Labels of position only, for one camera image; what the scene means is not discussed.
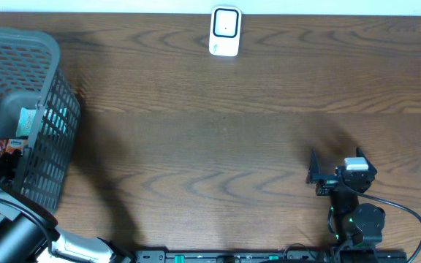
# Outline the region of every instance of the wood grain surface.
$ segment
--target wood grain surface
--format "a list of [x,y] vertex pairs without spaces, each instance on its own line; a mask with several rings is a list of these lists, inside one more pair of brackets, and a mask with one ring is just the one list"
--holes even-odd
[[[234,58],[210,55],[209,22],[0,13],[58,41],[84,104],[61,227],[128,248],[323,245],[308,153],[331,172],[358,145],[368,193],[421,214],[421,18],[246,15]],[[380,247],[411,255],[419,222],[379,206]]]

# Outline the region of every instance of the gray plastic basket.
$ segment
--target gray plastic basket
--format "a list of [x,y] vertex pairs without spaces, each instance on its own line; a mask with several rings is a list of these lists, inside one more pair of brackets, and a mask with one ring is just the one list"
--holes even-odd
[[52,213],[80,120],[59,59],[59,46],[49,35],[0,28],[0,138],[15,138],[22,107],[37,110],[12,187]]

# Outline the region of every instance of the black square outline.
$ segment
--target black square outline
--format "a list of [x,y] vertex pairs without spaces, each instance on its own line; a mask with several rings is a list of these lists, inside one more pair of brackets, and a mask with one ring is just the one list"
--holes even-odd
[[[237,13],[237,20],[235,21],[235,34],[233,36],[222,36],[222,35],[218,35],[216,34],[216,15],[217,15],[217,11],[219,10],[223,10],[223,11],[232,11],[232,12],[236,12]],[[213,13],[213,25],[212,25],[212,33],[214,36],[216,37],[226,37],[226,38],[234,38],[237,36],[238,34],[238,18],[240,18],[240,14],[238,14],[238,11],[235,9],[227,9],[227,8],[217,8],[216,11]]]

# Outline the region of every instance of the white rectangular object with black outline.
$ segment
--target white rectangular object with black outline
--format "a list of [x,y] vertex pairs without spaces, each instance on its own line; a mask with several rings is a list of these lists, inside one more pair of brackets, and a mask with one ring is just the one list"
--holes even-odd
[[240,47],[241,11],[236,7],[216,7],[210,21],[209,52],[236,56]]

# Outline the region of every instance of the green tape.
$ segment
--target green tape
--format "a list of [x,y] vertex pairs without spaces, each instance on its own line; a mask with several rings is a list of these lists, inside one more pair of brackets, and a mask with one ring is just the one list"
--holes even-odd
[[175,263],[184,263],[184,256],[175,256]]

